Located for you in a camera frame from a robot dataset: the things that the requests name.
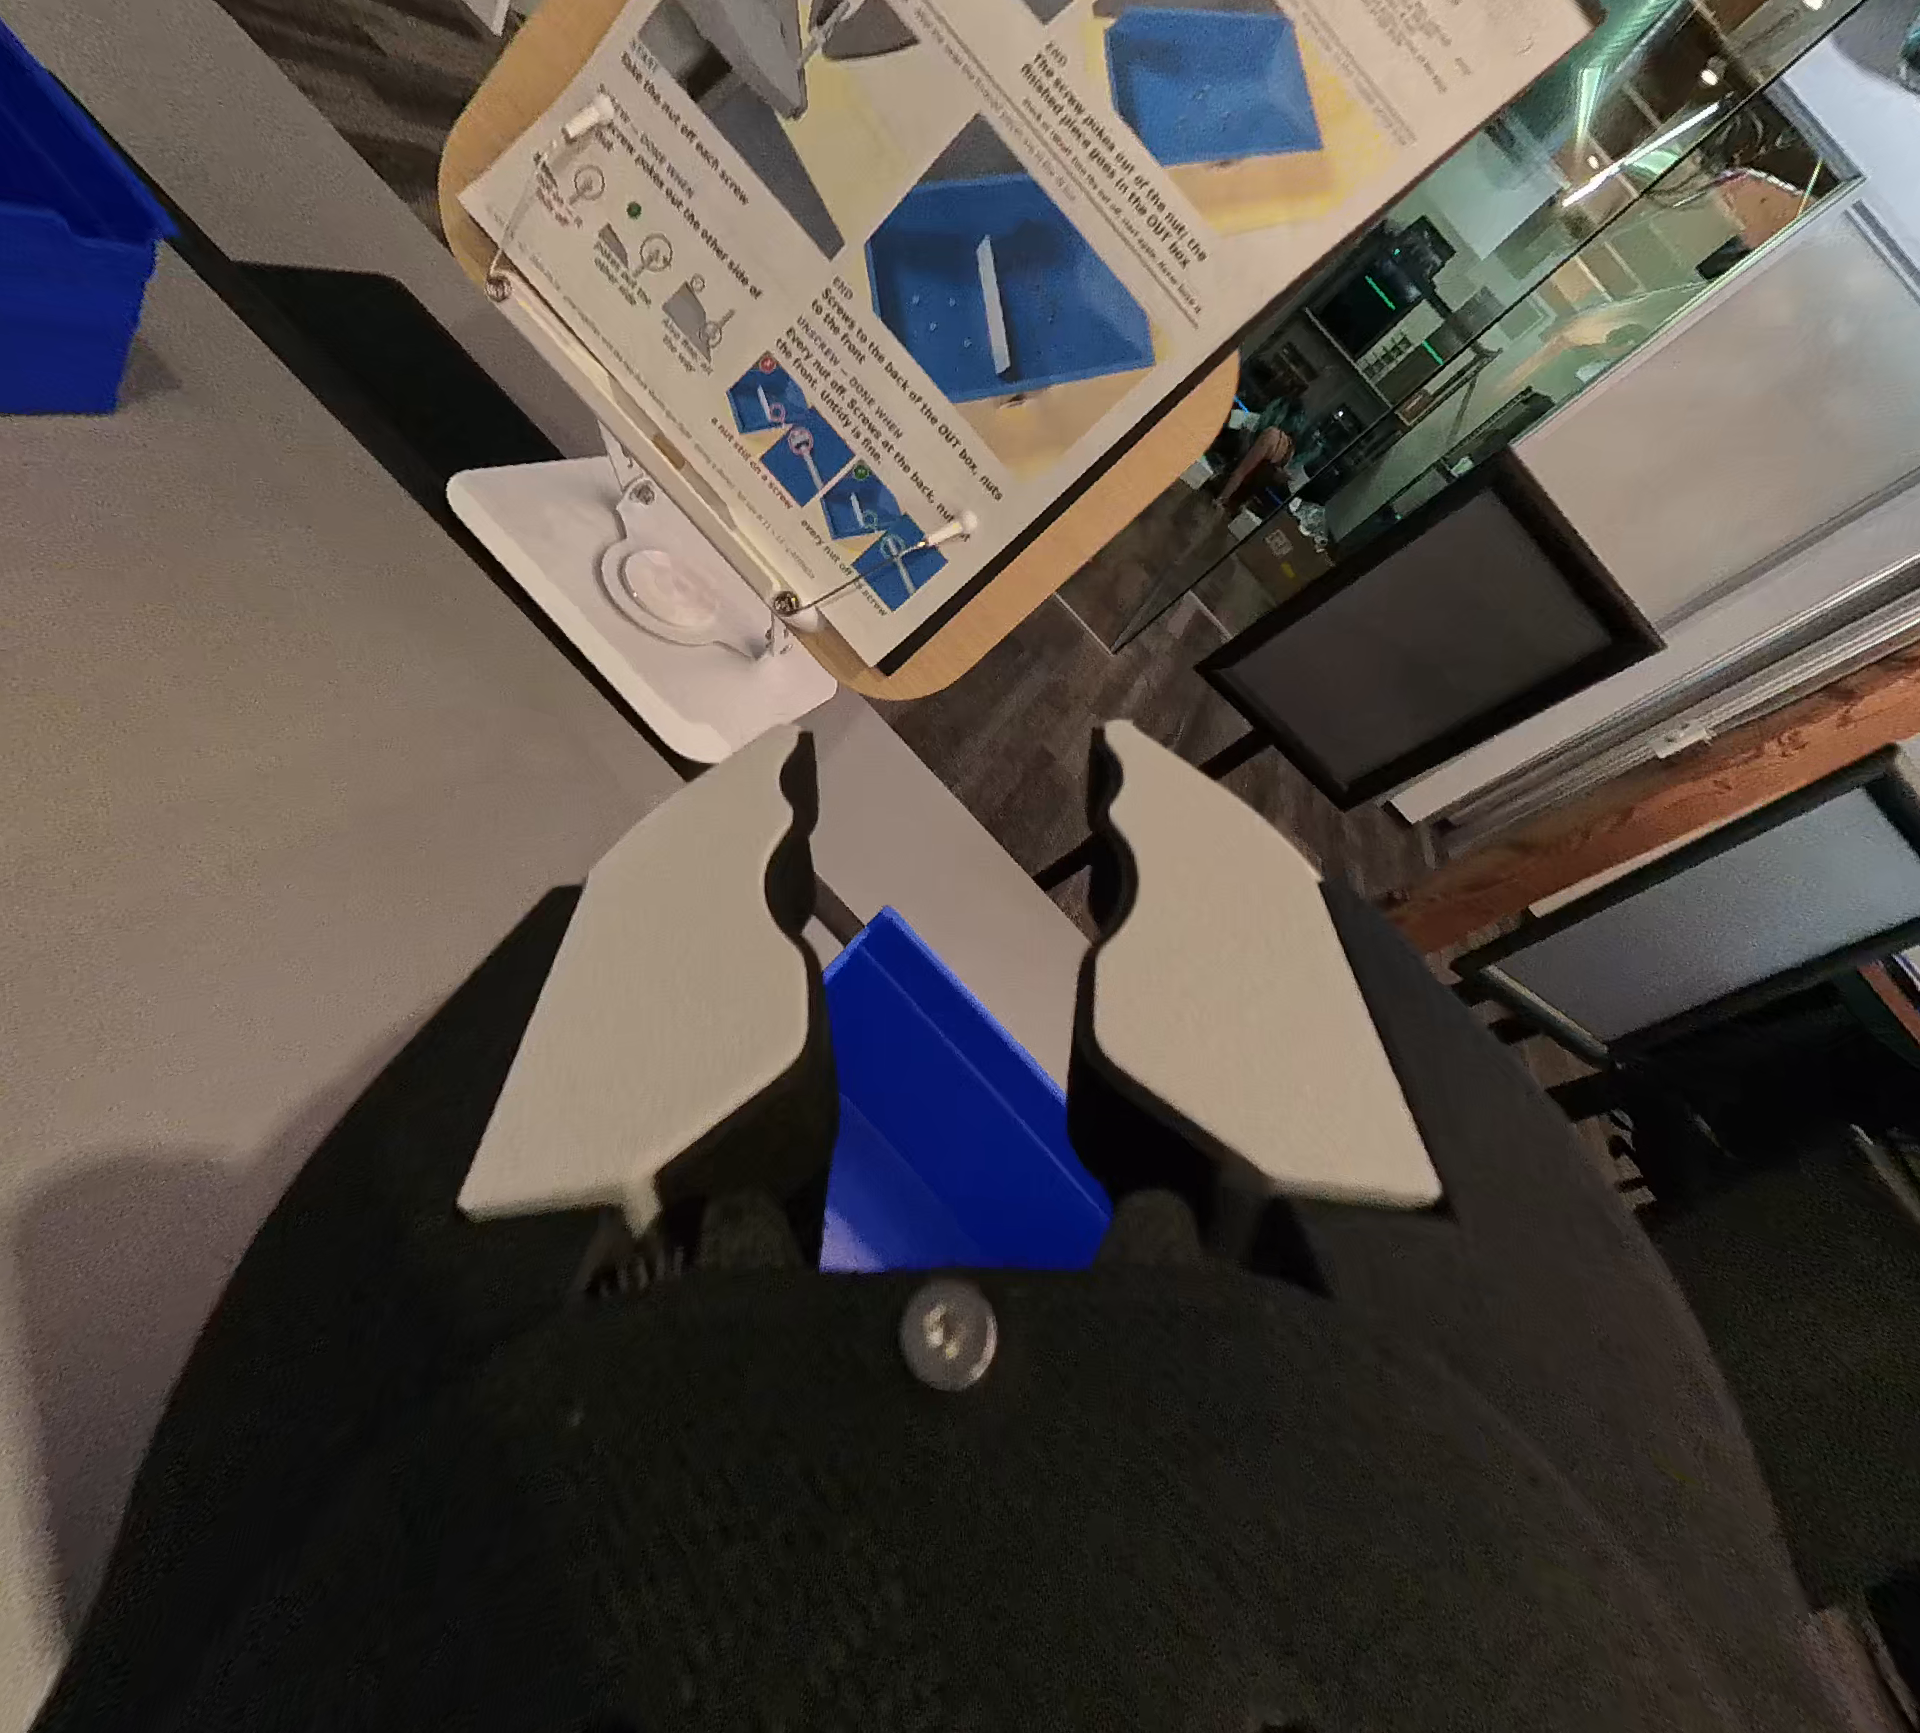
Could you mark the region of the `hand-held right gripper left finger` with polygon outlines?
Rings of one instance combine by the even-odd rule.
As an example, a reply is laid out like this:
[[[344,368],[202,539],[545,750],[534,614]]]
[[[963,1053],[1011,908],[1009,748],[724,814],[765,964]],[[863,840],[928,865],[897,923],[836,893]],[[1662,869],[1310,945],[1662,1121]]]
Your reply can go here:
[[[587,872],[458,1191],[472,1222],[611,1212],[698,1248],[713,1204],[823,1251],[835,1051],[808,839],[814,740],[775,727]]]

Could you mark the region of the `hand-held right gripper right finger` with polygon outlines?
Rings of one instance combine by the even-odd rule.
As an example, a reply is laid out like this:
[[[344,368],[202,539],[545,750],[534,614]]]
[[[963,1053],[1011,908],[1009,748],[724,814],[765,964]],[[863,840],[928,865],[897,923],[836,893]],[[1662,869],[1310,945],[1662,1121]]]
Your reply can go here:
[[[1443,1208],[1443,1177],[1284,830],[1128,721],[1090,750],[1068,1143],[1121,1211],[1174,1198],[1212,1255],[1294,1255],[1294,1204]]]

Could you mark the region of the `blue divided plastic bin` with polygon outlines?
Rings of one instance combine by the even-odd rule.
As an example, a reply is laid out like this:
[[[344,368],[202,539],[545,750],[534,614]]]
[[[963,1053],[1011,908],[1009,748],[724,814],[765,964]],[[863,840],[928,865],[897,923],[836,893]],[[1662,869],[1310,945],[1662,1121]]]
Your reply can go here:
[[[3,415],[112,413],[174,223],[3,30]]]

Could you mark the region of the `grey board on black stand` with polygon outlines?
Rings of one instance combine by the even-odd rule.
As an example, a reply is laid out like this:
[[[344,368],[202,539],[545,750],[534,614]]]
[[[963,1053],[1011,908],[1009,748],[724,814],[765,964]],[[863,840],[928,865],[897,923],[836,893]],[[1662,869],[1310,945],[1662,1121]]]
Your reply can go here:
[[[1452,961],[1591,1066],[1917,945],[1917,762],[1890,746]]]
[[[1197,664],[1335,810],[1408,783],[1662,653],[1515,449],[1418,505]]]

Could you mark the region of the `white stand base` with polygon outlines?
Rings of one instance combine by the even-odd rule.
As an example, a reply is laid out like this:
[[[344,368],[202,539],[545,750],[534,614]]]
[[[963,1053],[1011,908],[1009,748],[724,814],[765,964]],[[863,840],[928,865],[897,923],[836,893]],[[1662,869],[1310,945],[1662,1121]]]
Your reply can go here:
[[[775,636],[769,591],[636,464],[464,470],[446,503],[675,758],[728,762],[836,697],[796,636]]]

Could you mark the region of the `glass partition panel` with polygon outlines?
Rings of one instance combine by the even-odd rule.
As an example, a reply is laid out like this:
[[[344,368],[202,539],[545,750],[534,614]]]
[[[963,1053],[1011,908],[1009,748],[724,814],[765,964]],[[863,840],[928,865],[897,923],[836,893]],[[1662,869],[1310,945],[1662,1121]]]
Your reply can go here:
[[[1788,71],[1872,3],[1688,0],[1562,146],[1478,136],[1253,339],[1222,439],[1068,609],[1108,649],[1185,596],[1232,630],[1654,343],[1857,179]]]

